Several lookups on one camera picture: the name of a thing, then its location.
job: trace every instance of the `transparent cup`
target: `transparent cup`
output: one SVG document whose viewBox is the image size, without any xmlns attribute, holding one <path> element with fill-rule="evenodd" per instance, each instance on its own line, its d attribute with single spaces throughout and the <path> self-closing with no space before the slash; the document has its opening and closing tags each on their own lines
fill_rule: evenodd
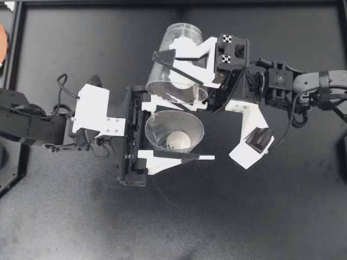
<svg viewBox="0 0 347 260">
<path fill-rule="evenodd" d="M 202 34 L 198 27 L 189 23 L 175 23 L 167 28 L 159 51 L 193 48 L 202 42 Z M 199 61 L 184 62 L 204 68 L 206 60 L 203 58 Z M 150 94 L 172 103 L 193 104 L 208 97 L 206 87 L 199 87 L 198 83 L 157 62 L 153 64 L 146 89 Z"/>
<path fill-rule="evenodd" d="M 190 113 L 165 110 L 148 118 L 145 134 L 155 150 L 189 153 L 202 140 L 204 127 Z"/>
</svg>

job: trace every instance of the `black cable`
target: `black cable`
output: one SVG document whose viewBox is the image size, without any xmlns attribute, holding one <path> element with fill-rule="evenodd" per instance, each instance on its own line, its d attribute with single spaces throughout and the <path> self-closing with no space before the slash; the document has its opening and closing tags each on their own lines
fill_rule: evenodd
<svg viewBox="0 0 347 260">
<path fill-rule="evenodd" d="M 25 105 L 19 105 L 19 106 L 14 107 L 14 109 L 16 109 L 16 110 L 28 109 L 28 110 L 40 113 L 42 116 L 46 116 L 46 113 L 43 110 L 43 108 L 41 108 L 40 106 L 38 106 L 36 104 L 31 104 L 30 103 L 30 104 L 25 104 Z"/>
<path fill-rule="evenodd" d="M 276 148 L 276 147 L 278 147 L 278 146 L 286 139 L 286 137 L 287 137 L 287 135 L 288 135 L 288 133 L 289 133 L 289 131 L 290 131 L 290 129 L 291 129 L 291 126 L 292 126 L 292 122 L 293 122 L 293 118 L 294 118 L 295 105 L 297 104 L 298 98 L 299 98 L 302 94 L 304 94 L 304 93 L 306 93 L 306 92 L 311 92 L 311 91 L 317 90 L 318 88 L 319 88 L 319 87 L 309 88 L 309 89 L 306 89 L 306 90 L 301 91 L 301 92 L 299 92 L 298 94 L 296 94 L 296 96 L 295 96 L 295 98 L 294 98 L 294 100 L 293 100 L 293 106 L 292 106 L 292 111 L 291 111 L 291 117 L 290 117 L 289 122 L 288 122 L 287 130 L 286 130 L 286 132 L 284 133 L 284 135 L 282 136 L 282 138 L 281 138 L 276 144 L 272 145 L 272 146 L 268 149 L 269 151 L 272 150 L 272 149 L 274 149 L 274 148 Z"/>
<path fill-rule="evenodd" d="M 61 84 L 61 83 L 60 83 L 60 80 L 61 80 L 63 77 L 65 78 L 65 80 L 64 80 L 64 83 Z M 72 92 L 68 91 L 68 90 L 64 87 L 66 80 L 67 80 L 67 75 L 64 73 L 64 74 L 62 74 L 60 77 L 58 77 L 58 79 L 57 79 L 57 84 L 58 84 L 58 86 L 59 86 L 62 90 L 64 90 L 64 92 L 65 92 L 66 94 L 68 94 L 69 96 L 73 97 L 74 99 L 80 99 L 79 96 L 73 94 Z"/>
</svg>

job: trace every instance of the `black tabletop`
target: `black tabletop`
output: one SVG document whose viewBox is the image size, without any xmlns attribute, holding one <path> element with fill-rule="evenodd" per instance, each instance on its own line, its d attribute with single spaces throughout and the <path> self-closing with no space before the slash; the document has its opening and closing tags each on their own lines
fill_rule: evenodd
<svg viewBox="0 0 347 260">
<path fill-rule="evenodd" d="M 205 39 L 246 37 L 253 59 L 313 72 L 347 68 L 339 11 L 329 4 L 30 7 L 16 89 L 50 111 L 60 74 L 75 93 L 98 74 L 119 102 L 127 85 L 147 81 L 152 52 L 175 22 L 198 26 Z M 261 109 L 281 137 L 286 113 Z M 120 186 L 112 156 L 32 147 L 27 176 L 0 200 L 0 259 L 347 258 L 338 145 L 347 128 L 337 115 L 313 109 L 305 128 L 248 171 L 228 156 L 241 114 L 197 115 L 205 137 L 195 151 L 216 160 L 166 170 L 145 188 Z"/>
</svg>

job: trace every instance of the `cable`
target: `cable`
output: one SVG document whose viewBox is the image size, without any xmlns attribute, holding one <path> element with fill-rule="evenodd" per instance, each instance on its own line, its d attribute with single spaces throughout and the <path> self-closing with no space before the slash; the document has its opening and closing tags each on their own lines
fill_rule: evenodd
<svg viewBox="0 0 347 260">
<path fill-rule="evenodd" d="M 64 80 L 64 83 L 61 84 L 61 83 L 60 83 L 60 80 L 61 80 L 63 77 L 65 77 L 65 80 Z M 66 94 L 68 94 L 69 96 L 73 97 L 74 99 L 80 99 L 79 96 L 73 94 L 72 92 L 68 91 L 68 90 L 64 87 L 66 80 L 67 80 L 67 74 L 64 73 L 64 74 L 62 74 L 60 77 L 58 77 L 58 79 L 57 79 L 57 84 L 58 84 L 58 86 L 59 86 L 62 90 L 64 90 L 64 92 L 65 92 Z"/>
<path fill-rule="evenodd" d="M 33 112 L 41 113 L 41 116 L 46 116 L 45 111 L 40 106 L 38 106 L 36 104 L 19 105 L 19 106 L 14 107 L 14 109 L 17 109 L 17 110 L 29 109 Z"/>
<path fill-rule="evenodd" d="M 289 119 L 286 132 L 284 133 L 284 135 L 282 136 L 282 138 L 281 138 L 276 144 L 272 145 L 272 146 L 268 149 L 269 151 L 271 151 L 272 149 L 278 147 L 278 146 L 286 139 L 286 137 L 287 137 L 287 135 L 288 135 L 288 133 L 289 133 L 289 131 L 290 131 L 290 129 L 291 129 L 291 126 L 292 126 L 292 122 L 293 122 L 293 118 L 294 118 L 295 105 L 296 105 L 296 103 L 297 103 L 298 98 L 299 98 L 302 94 L 304 94 L 304 93 L 306 93 L 306 92 L 311 92 L 311 91 L 317 90 L 318 88 L 319 88 L 319 87 L 306 89 L 306 90 L 304 90 L 304 91 L 299 92 L 299 93 L 295 96 L 295 98 L 294 98 L 294 100 L 293 100 L 293 106 L 292 106 L 292 111 L 291 111 L 291 117 L 290 117 L 290 119 Z"/>
<path fill-rule="evenodd" d="M 31 109 L 33 109 L 33 110 L 35 110 L 35 111 L 40 112 L 40 113 L 43 114 L 43 116 L 40 117 L 41 119 L 50 119 L 50 118 L 54 117 L 54 116 L 59 112 L 59 109 L 60 109 L 60 108 L 64 108 L 64 109 L 66 109 L 66 110 L 69 112 L 69 113 L 66 114 L 66 116 L 69 116 L 69 115 L 71 115 L 71 114 L 73 113 L 72 109 L 71 109 L 69 106 L 60 103 L 60 100 L 61 100 L 61 91 L 64 90 L 65 92 L 66 92 L 66 91 L 69 92 L 69 91 L 64 87 L 64 85 L 65 85 L 65 83 L 66 83 L 66 81 L 67 81 L 67 75 L 66 75 L 66 74 L 62 74 L 61 76 L 59 76 L 59 77 L 57 78 L 56 81 L 57 81 L 58 86 L 60 87 L 59 92 L 58 92 L 58 101 L 57 101 L 57 105 L 55 105 L 55 106 L 53 107 L 53 112 L 51 112 L 49 115 L 46 115 L 46 113 L 44 112 L 44 110 L 43 110 L 41 107 L 39 107 L 38 105 L 35 105 L 35 104 L 19 105 L 19 106 L 17 106 L 17 107 L 10 107 L 10 106 L 6 106 L 6 105 L 0 104 L 0 107 L 5 108 L 5 109 L 8 109 L 9 111 L 12 111 L 12 112 L 16 112 L 16 113 L 18 113 L 18 114 L 20 114 L 20 115 L 25 115 L 25 116 L 33 117 L 33 116 L 35 116 L 35 115 L 29 114 L 29 113 L 25 113 L 25 112 L 21 111 L 22 109 L 31 108 Z"/>
</svg>

